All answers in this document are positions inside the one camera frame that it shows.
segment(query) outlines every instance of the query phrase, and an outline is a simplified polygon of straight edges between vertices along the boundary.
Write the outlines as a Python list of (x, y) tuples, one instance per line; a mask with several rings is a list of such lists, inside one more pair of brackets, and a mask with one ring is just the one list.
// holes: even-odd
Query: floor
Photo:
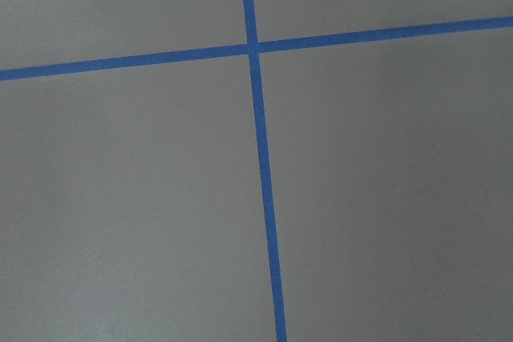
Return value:
[(511, 0), (0, 10), (0, 340), (513, 339)]

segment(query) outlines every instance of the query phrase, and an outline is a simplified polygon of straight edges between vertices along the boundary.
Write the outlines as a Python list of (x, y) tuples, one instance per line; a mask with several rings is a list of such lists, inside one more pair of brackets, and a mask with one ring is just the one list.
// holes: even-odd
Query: blue stripe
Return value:
[(257, 21), (255, 18), (255, 3), (254, 0), (243, 0), (243, 3), (246, 35), (248, 39), (248, 60), (249, 73), (251, 75), (253, 111), (255, 114), (256, 144), (258, 146), (258, 162), (260, 164), (262, 198), (264, 201), (265, 234), (267, 236), (269, 268), (271, 272), (271, 289), (273, 290), (274, 322), (276, 325), (277, 342), (286, 342), (285, 307), (281, 287), (280, 257), (278, 254), (278, 238), (276, 219), (274, 216), (273, 185), (271, 183), (269, 146), (265, 125), (264, 93), (262, 90), (260, 55), (258, 53), (258, 37), (256, 33)]
[(409, 26), (399, 28), (388, 28), (384, 30), (370, 30), (360, 32), (349, 32), (345, 34), (321, 35), (308, 38), (293, 38), (261, 42), (258, 45), (260, 52), (274, 52), (284, 50), (297, 50), (300, 48), (311, 48), (321, 46), (335, 46), (339, 44), (350, 44), (360, 42), (372, 42), (377, 40), (411, 38), (414, 36), (450, 34), (454, 32), (491, 30), (513, 26), (513, 17), (489, 18), (479, 20), (468, 20), (464, 22), (449, 22), (438, 24), (427, 24), (423, 26)]
[(58, 74), (73, 74), (75, 72), (109, 70), (113, 68), (148, 66), (151, 64), (185, 62), (188, 60), (199, 60), (207, 58), (221, 58), (226, 56), (243, 55), (247, 53), (248, 47), (245, 44), (238, 44), (235, 46), (209, 47), (195, 50), (160, 52), (157, 54), (123, 56), (121, 58), (87, 60), (85, 62), (51, 64), (48, 66), (0, 70), (0, 81)]

